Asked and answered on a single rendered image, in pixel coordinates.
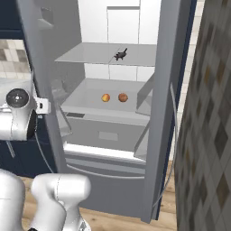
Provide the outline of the grey fridge shelf above drawer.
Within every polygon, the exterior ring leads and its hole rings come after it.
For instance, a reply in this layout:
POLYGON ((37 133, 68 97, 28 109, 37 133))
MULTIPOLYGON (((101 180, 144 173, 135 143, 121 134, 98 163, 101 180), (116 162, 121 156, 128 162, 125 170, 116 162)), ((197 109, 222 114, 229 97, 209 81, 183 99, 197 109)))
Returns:
POLYGON ((148 115, 136 112, 137 94, 144 85, 143 82, 111 80, 111 79, 84 79, 79 86, 61 104, 66 113, 85 114, 89 118, 140 118, 148 115), (120 93, 126 93, 128 100, 124 103, 118 100, 120 93), (108 102, 101 97, 110 95, 108 102))

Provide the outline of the grey right fridge door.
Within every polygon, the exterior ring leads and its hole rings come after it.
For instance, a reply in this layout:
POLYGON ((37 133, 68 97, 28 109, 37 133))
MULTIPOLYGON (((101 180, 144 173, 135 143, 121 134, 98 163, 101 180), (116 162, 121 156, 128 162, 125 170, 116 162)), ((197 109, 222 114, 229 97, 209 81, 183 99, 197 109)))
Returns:
POLYGON ((197 0, 162 0, 141 220, 159 216, 197 0))

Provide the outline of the grey fridge door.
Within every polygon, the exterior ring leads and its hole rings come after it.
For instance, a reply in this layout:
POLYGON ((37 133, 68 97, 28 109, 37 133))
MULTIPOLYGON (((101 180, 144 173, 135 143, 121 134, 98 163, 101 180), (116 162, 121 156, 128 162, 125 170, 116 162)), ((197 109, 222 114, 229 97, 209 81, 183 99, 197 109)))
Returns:
POLYGON ((78 0, 17 0, 34 85, 51 102, 44 115, 57 173, 69 173, 57 105, 84 79, 84 65, 55 60, 81 43, 78 0))
POLYGON ((197 0, 162 0, 141 220, 159 216, 197 0))

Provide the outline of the dark grey fish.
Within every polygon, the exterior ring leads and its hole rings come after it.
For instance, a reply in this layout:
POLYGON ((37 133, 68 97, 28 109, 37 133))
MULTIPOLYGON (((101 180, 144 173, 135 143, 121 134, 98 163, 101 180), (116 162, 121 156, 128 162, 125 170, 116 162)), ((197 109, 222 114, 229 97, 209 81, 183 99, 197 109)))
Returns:
POLYGON ((114 57, 116 59, 116 61, 118 61, 119 59, 123 59, 126 55, 126 51, 127 48, 123 51, 123 52, 118 52, 114 57))

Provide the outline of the grey glass fridge shelf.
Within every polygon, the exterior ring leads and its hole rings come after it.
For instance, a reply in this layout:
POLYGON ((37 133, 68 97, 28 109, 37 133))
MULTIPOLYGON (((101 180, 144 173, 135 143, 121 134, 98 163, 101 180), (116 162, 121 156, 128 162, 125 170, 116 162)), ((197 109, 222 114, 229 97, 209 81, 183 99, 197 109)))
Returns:
POLYGON ((156 45, 152 44, 82 42, 62 54, 55 61, 154 67, 155 58, 156 45), (125 57, 116 61, 114 56, 126 48, 125 57))

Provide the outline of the grey fridge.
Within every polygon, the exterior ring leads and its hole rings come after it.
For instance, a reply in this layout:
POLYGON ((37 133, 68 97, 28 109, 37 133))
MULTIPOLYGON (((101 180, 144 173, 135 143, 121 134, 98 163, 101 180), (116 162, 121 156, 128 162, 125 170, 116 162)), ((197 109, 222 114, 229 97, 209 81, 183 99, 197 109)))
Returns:
MULTIPOLYGON (((160 6, 152 0, 78 0, 78 7, 81 42, 152 45, 157 43, 160 6)), ((136 112, 151 115, 155 66, 79 64, 84 65, 84 79, 143 82, 144 85, 137 94, 136 112)), ((60 109, 69 125, 68 134, 64 139, 66 143, 67 137, 72 134, 68 118, 88 116, 66 113, 61 106, 60 109)), ((147 155, 150 121, 151 119, 133 151, 134 157, 144 161, 147 155)))

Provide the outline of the grey left fridge door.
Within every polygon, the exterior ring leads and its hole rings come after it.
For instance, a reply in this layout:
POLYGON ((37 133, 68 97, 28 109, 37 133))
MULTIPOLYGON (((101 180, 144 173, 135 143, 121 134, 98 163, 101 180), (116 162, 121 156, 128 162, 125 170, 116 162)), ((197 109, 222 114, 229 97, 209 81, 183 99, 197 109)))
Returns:
POLYGON ((84 79, 84 65, 55 60, 81 43, 78 0, 17 0, 34 85, 51 102, 44 115, 57 173, 69 173, 57 105, 84 79))

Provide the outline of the grey crisper drawer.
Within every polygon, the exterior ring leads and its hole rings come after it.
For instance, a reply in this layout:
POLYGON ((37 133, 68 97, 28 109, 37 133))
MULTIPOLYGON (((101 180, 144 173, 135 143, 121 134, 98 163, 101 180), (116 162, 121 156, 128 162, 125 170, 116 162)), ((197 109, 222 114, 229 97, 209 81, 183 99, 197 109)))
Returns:
POLYGON ((72 134, 67 143, 133 152, 149 119, 68 118, 72 134))

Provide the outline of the grey freezer drawer front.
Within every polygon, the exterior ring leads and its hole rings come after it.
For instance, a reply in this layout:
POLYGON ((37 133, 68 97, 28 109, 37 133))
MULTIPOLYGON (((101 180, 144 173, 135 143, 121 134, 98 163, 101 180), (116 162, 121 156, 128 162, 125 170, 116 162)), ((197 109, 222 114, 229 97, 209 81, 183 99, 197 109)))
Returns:
POLYGON ((152 197, 147 191, 144 160, 133 152, 63 144, 69 172, 82 173, 92 183, 84 208, 106 213, 149 217, 152 197))

